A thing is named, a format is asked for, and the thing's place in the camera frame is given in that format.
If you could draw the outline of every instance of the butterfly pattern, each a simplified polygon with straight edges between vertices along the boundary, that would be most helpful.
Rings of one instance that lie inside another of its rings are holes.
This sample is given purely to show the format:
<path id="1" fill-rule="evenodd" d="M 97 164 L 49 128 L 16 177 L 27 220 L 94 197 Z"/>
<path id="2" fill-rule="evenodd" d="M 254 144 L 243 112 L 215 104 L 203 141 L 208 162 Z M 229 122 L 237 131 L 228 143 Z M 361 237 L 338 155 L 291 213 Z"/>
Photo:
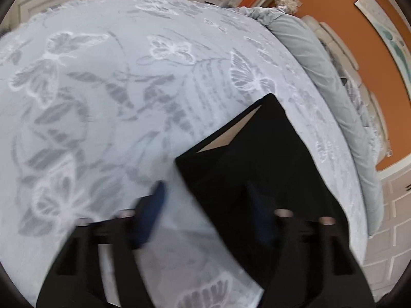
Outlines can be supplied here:
<path id="1" fill-rule="evenodd" d="M 139 257 L 155 305 L 255 308 L 261 289 L 173 160 L 267 93 L 344 207 L 362 258 L 367 226 L 345 139 L 301 66 L 251 18 L 183 0 L 74 1 L 2 38 L 0 61 L 0 156 L 10 168 L 0 175 L 0 253 L 31 303 L 77 218 L 111 218 L 164 179 L 173 202 Z"/>
<path id="2" fill-rule="evenodd" d="M 9 80 L 13 91 L 26 88 L 27 95 L 33 97 L 41 109 L 47 109 L 54 101 L 59 85 L 59 65 L 62 57 L 75 58 L 70 53 L 100 44 L 108 35 L 57 32 L 48 37 L 42 58 L 18 70 Z"/>
<path id="3" fill-rule="evenodd" d="M 147 38 L 151 45 L 150 54 L 156 60 L 170 59 L 187 65 L 193 65 L 196 62 L 196 58 L 191 53 L 191 43 L 176 43 L 162 36 L 148 36 Z"/>

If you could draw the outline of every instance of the plush toy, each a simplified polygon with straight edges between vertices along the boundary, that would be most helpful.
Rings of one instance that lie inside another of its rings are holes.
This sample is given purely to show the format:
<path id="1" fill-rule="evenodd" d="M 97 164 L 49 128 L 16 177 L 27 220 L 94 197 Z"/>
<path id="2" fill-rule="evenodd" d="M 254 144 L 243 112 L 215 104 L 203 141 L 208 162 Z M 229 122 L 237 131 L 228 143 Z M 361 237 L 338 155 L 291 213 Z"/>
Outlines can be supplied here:
<path id="1" fill-rule="evenodd" d="M 286 7 L 286 13 L 290 15 L 294 15 L 302 5 L 299 0 L 274 0 L 274 4 L 276 7 Z"/>

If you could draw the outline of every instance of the upholstered headboard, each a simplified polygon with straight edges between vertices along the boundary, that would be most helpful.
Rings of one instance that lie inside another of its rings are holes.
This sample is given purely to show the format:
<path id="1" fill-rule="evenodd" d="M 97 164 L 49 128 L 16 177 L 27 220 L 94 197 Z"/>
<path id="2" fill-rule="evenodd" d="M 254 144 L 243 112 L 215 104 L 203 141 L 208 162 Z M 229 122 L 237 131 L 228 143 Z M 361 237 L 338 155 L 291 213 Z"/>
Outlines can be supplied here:
<path id="1" fill-rule="evenodd" d="M 301 18 L 305 24 L 321 39 L 330 51 L 338 58 L 341 65 L 350 75 L 351 79 L 358 85 L 362 100 L 367 106 L 369 114 L 375 118 L 379 134 L 382 140 L 382 150 L 380 152 L 378 162 L 384 157 L 391 156 L 391 146 L 388 139 L 388 129 L 381 107 L 377 97 L 373 92 L 369 91 L 362 82 L 361 76 L 358 73 L 360 66 L 354 55 L 344 43 L 344 41 L 336 34 L 336 32 L 325 22 L 318 22 L 312 16 L 304 16 Z"/>

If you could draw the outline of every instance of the black cloth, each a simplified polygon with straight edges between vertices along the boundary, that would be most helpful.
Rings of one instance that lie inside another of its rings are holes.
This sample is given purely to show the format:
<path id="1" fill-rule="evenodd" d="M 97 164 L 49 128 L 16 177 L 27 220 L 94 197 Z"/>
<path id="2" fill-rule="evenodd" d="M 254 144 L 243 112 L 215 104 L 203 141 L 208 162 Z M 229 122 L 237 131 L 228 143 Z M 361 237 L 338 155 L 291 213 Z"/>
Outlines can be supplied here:
<path id="1" fill-rule="evenodd" d="M 256 110 L 231 142 L 202 150 Z M 349 225 L 284 109 L 272 94 L 256 101 L 224 127 L 177 157 L 184 181 L 227 248 L 246 272 L 267 288 L 276 250 L 256 238 L 250 184 L 264 196 L 266 209 L 289 209 L 299 218 L 334 217 L 348 244 Z"/>

